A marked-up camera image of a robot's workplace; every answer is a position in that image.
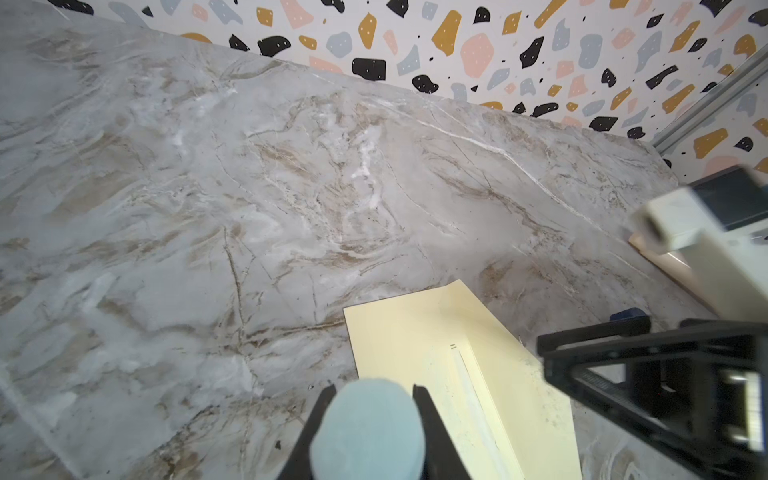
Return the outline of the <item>cream yellow envelope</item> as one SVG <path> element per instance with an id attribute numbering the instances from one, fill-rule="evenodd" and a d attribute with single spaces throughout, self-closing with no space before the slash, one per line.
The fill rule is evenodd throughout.
<path id="1" fill-rule="evenodd" d="M 470 478 L 581 478 L 569 399 L 462 281 L 344 317 L 359 377 L 426 388 Z"/>

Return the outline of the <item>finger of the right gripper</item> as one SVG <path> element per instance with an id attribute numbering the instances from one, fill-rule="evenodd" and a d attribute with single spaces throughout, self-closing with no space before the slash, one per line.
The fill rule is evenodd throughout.
<path id="1" fill-rule="evenodd" d="M 767 476 L 767 326 L 647 316 L 541 335 L 545 380 L 703 479 Z"/>

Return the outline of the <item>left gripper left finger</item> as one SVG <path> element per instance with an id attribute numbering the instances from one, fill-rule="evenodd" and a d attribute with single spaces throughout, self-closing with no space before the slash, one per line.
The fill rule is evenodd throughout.
<path id="1" fill-rule="evenodd" d="M 320 392 L 292 452 L 277 477 L 278 480 L 313 479 L 310 462 L 310 445 L 320 428 L 326 410 L 336 394 L 337 389 L 333 384 Z"/>

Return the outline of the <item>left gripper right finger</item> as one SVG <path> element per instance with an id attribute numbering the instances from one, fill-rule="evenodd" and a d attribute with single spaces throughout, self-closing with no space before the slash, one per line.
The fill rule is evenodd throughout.
<path id="1" fill-rule="evenodd" d="M 428 389 L 414 385 L 413 400 L 425 435 L 424 480 L 470 480 Z"/>

